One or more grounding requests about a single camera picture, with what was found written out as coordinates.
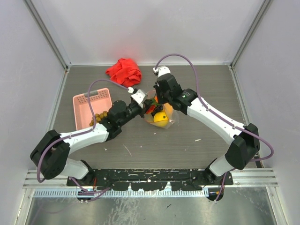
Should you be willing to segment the dark purple grape bunch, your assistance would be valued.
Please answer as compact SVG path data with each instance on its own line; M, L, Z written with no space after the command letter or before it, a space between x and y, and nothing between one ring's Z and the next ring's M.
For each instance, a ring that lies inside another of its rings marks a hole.
M163 109L164 109L163 105L158 105L157 107L155 107L153 109L153 111L151 112L151 115L154 116L156 113L163 111Z

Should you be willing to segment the pink perforated plastic basket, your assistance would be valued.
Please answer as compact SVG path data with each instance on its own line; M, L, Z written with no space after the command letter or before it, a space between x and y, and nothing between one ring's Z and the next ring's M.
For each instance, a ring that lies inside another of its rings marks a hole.
M111 96L108 88L98 89L90 93L90 103L93 112L100 114L112 107ZM92 114L88 104L87 93L73 96L73 109L76 130L88 128Z

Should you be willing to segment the clear zip top bag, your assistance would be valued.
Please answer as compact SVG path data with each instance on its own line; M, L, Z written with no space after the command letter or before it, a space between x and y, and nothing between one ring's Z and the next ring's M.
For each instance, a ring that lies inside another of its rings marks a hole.
M159 128L168 129L178 121L178 114L169 103L160 104L155 90L147 92L146 113L144 119L149 124Z

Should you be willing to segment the yellow pear fruit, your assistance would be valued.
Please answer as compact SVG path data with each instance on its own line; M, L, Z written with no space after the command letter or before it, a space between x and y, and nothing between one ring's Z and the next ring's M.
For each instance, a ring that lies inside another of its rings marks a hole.
M153 117L154 125L158 127L165 127L168 124L168 117L165 112L158 112Z

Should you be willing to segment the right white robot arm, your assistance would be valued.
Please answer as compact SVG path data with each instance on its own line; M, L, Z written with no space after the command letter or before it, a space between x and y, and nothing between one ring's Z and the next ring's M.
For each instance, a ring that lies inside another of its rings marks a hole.
M159 103L168 103L174 110L202 122L229 145L223 156L205 168L208 183L215 185L226 172L244 169L260 150L257 126L252 123L245 126L227 117L199 98L194 90L183 90L172 74L158 76L154 88Z

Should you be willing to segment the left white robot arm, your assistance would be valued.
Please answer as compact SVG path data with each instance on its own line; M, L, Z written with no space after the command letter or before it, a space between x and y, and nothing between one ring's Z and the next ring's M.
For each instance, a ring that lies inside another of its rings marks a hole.
M42 183L58 175L72 177L82 185L90 185L96 177L95 171L84 160L76 161L69 155L96 143L114 139L122 127L136 116L143 117L150 107L150 101L139 104L132 101L115 101L107 116L95 126L70 133L48 131L32 151L30 158L37 166L37 180Z

